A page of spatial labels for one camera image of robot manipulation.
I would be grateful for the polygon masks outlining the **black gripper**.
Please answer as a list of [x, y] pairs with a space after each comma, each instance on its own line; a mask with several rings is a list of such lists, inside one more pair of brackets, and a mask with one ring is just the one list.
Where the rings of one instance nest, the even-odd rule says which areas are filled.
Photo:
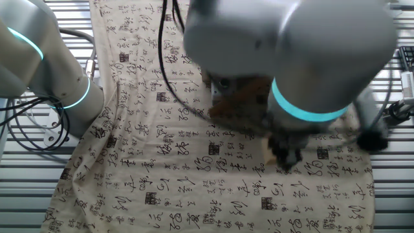
[[269, 133], [267, 148], [270, 150], [275, 148], [274, 156], [277, 165], [282, 170], [290, 170], [302, 161], [301, 149], [304, 149], [307, 145], [306, 131], [270, 128]]

